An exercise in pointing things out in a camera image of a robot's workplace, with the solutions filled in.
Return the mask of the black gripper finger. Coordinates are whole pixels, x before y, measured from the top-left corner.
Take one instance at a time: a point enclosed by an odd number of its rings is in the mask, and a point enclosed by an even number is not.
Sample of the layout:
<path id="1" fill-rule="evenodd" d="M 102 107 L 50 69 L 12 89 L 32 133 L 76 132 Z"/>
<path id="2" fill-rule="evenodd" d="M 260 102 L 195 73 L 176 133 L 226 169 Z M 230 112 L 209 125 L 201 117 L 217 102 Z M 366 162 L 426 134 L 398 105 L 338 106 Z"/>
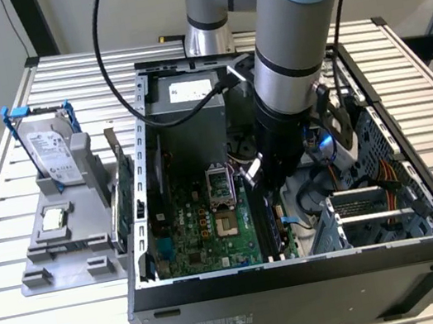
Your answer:
<path id="1" fill-rule="evenodd" d="M 247 169 L 241 169 L 243 178 L 250 186 L 257 185 L 262 177 L 263 157 L 262 153 L 258 152 Z"/>

